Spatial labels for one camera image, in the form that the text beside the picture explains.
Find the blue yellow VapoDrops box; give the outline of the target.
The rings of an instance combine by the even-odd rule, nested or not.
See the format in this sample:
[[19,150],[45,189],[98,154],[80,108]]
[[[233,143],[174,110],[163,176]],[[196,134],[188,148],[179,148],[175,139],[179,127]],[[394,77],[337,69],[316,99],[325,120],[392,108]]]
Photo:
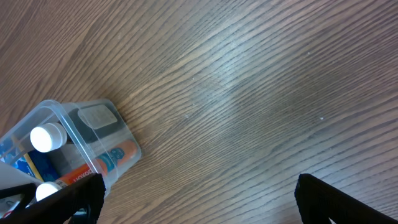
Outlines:
[[19,140],[11,136],[3,139],[1,161],[42,182],[53,181],[60,177],[49,157],[34,149],[29,138]]

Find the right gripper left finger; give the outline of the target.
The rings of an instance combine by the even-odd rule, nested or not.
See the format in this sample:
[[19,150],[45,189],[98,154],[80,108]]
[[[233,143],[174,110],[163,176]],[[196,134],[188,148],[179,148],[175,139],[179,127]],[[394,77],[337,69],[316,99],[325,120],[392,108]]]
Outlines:
[[1,190],[1,198],[22,195],[22,200],[1,224],[96,223],[104,204],[106,187],[101,174],[90,174],[32,205],[34,183]]

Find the dark bottle white cap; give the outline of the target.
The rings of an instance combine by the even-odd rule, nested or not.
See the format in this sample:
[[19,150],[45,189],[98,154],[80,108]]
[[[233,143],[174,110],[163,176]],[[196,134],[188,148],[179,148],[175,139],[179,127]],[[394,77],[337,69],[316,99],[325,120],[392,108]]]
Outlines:
[[[119,113],[104,104],[75,108],[68,115],[86,143],[96,142],[124,126]],[[30,141],[39,152],[50,152],[73,142],[59,121],[33,128],[30,132]]]

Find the clear plastic container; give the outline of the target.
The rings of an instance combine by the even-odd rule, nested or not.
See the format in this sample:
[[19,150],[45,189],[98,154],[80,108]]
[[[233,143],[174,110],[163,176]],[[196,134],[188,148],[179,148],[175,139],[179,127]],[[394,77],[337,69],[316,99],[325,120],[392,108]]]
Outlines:
[[1,137],[1,162],[39,182],[38,200],[90,174],[102,175],[108,194],[140,157],[109,100],[44,100]]

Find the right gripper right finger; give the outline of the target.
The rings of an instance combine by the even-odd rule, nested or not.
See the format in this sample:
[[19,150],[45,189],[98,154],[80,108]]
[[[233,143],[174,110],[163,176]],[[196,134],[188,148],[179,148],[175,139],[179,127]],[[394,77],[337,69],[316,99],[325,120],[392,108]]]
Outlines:
[[397,224],[397,220],[367,206],[311,174],[299,175],[294,195],[304,224]]

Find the orange bottle white cap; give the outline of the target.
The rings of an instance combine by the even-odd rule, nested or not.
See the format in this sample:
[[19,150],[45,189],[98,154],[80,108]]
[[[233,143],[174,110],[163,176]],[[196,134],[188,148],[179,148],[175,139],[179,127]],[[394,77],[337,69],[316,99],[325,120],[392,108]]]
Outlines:
[[89,174],[99,173],[103,176],[103,179],[116,175],[116,170],[121,168],[122,165],[127,164],[136,155],[136,152],[136,143],[130,139],[125,140],[112,149],[97,156],[93,160],[93,167],[90,167],[88,164],[83,164],[56,180],[40,184],[35,192],[36,201],[43,200],[55,192],[83,179]]

